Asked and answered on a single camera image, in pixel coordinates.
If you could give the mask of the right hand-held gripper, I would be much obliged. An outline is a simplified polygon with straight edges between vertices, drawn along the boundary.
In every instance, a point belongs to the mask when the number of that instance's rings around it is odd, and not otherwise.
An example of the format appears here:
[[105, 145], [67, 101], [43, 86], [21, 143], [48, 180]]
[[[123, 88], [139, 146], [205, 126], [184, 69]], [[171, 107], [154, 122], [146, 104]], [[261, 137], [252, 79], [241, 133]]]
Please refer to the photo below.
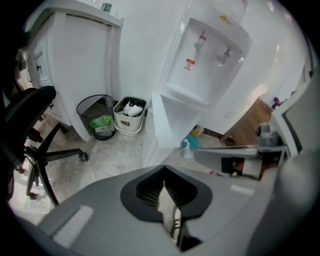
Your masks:
[[271, 114], [269, 131], [261, 131], [256, 147], [262, 152], [285, 150], [296, 157], [320, 148], [320, 81], [301, 87]]

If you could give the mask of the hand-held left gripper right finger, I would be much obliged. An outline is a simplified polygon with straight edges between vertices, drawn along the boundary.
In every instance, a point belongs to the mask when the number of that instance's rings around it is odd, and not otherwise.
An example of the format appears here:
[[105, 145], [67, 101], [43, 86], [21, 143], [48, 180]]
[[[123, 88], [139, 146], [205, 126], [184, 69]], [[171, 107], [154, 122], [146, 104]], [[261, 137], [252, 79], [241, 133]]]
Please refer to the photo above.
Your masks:
[[258, 181], [182, 167], [163, 181], [164, 227], [175, 242], [205, 242], [227, 226], [255, 193]]

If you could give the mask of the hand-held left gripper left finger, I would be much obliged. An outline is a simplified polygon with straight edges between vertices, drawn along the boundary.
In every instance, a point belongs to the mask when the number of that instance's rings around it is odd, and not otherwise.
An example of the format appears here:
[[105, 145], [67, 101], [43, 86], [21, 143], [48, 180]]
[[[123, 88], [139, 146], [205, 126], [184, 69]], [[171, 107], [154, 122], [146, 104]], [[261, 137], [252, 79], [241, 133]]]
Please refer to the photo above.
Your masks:
[[179, 249], [157, 222], [133, 216], [121, 201], [125, 184], [152, 168], [101, 179], [45, 216], [38, 228], [80, 256], [177, 256]]

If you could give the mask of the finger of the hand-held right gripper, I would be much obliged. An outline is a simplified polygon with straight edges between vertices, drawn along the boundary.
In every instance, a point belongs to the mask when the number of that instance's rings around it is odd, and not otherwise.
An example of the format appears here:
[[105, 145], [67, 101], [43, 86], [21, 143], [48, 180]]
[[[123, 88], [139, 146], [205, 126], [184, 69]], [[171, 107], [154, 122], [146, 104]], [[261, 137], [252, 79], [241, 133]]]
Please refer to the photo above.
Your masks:
[[219, 176], [261, 178], [261, 156], [253, 145], [199, 148], [193, 154], [197, 163]]

